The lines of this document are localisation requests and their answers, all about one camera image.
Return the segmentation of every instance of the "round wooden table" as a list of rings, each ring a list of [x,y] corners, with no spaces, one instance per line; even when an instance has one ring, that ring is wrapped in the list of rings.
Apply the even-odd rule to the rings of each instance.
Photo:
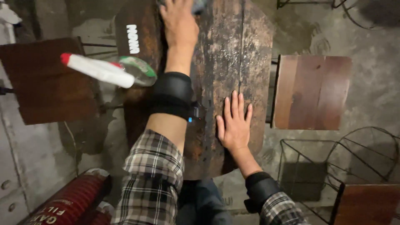
[[[273,19],[250,0],[214,0],[196,16],[200,34],[192,59],[191,79],[200,117],[188,123],[184,150],[185,180],[217,177],[235,164],[216,135],[215,116],[222,114],[224,98],[233,90],[253,103],[249,148],[258,154],[264,139],[272,52]],[[131,0],[115,18],[120,56],[145,60],[162,76],[167,44],[154,1]],[[140,52],[131,54],[128,25],[136,25]],[[124,112],[129,146],[143,132],[151,88],[126,90]]]

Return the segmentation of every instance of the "red cylinder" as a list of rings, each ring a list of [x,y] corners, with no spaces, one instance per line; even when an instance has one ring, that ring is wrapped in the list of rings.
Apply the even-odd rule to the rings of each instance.
[[[110,174],[103,169],[90,169],[57,192],[25,224],[74,225],[110,189]]]
[[[110,225],[114,207],[107,202],[101,202],[99,206],[87,213],[76,225]]]

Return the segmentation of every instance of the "dark pants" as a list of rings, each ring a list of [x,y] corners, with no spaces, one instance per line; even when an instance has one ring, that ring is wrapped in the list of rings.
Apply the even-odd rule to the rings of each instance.
[[[178,200],[177,225],[231,225],[232,217],[212,179],[184,181]]]

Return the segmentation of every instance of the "black wrist strap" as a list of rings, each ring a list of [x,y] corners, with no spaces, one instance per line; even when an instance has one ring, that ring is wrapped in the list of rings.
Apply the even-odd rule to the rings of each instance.
[[[180,72],[167,72],[154,84],[150,113],[166,113],[189,118],[193,96],[190,77]]]
[[[266,172],[250,175],[246,179],[246,188],[250,199],[245,200],[244,205],[249,213],[260,213],[265,201],[280,192],[278,183]]]

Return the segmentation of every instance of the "plaid sleeve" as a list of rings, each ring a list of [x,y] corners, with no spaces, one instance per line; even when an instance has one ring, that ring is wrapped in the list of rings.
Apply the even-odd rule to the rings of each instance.
[[[166,137],[146,130],[125,160],[129,172],[112,224],[174,224],[183,183],[183,157]]]
[[[285,192],[278,192],[262,206],[260,224],[308,225],[308,222],[294,201]]]

